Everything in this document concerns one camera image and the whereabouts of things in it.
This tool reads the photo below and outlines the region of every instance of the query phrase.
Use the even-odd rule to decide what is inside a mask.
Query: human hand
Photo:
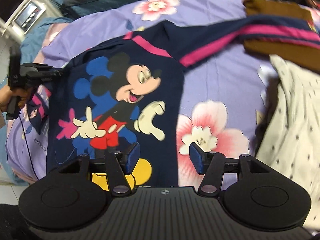
[[[29,90],[24,90],[22,88],[16,88],[11,90],[8,85],[5,85],[3,88],[0,89],[0,109],[1,112],[6,112],[7,111],[7,106],[10,102],[10,99],[12,97],[19,96],[21,97],[21,101],[18,103],[18,106],[23,108],[28,101],[30,95],[32,92],[32,88]]]

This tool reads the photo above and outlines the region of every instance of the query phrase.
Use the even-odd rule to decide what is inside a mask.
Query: pink flower print
[[[240,154],[249,153],[248,138],[238,129],[226,129],[227,118],[225,105],[212,100],[196,104],[191,119],[179,115],[176,130],[179,186],[193,186],[197,190],[203,179],[189,158],[192,142],[205,152],[221,152],[227,158],[239,158]]]
[[[179,0],[148,0],[138,4],[133,10],[133,13],[143,14],[141,20],[155,21],[159,19],[160,14],[175,14],[177,9],[175,6],[180,5]]]
[[[35,118],[37,116],[37,109],[30,113],[30,119]]]
[[[71,135],[73,135],[78,128],[72,122],[72,120],[75,117],[76,117],[75,110],[73,108],[70,108],[70,110],[69,110],[69,120],[70,121],[66,122],[61,119],[59,120],[58,124],[62,128],[62,131],[57,135],[58,140],[62,139],[63,137],[65,137],[67,139],[71,139]]]

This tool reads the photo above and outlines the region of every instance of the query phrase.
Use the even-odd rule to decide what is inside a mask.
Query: brown cloth
[[[283,17],[294,17],[308,21],[313,25],[309,10],[301,8],[296,3],[271,1],[271,0],[244,0],[243,5],[247,16],[255,14],[269,14]],[[283,42],[269,42],[258,40],[244,41],[247,52],[262,54],[277,54],[285,60],[320,72],[320,50],[302,45],[288,44]]]

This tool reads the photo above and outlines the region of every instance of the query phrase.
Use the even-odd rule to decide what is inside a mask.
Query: purple bedsheet
[[[137,2],[80,18],[43,48],[44,62],[62,67],[71,58],[105,40],[165,19],[185,26],[245,17],[242,0],[170,0],[168,3],[170,6],[165,7],[162,0],[152,4]],[[150,11],[151,6],[158,7]],[[273,71],[267,57],[250,56],[242,44],[231,44],[186,75],[177,127],[180,186],[197,188],[202,179],[188,157],[188,145],[192,141],[197,141],[204,150],[220,151],[227,157],[254,153],[255,128],[264,109],[261,97],[268,74]],[[44,129],[38,135],[29,127],[28,120],[23,122],[24,129],[28,130],[26,137],[35,172],[42,178],[46,170],[47,131]],[[14,122],[9,134],[7,153],[10,166],[35,179],[19,120]],[[234,174],[225,175],[223,188],[235,181]]]

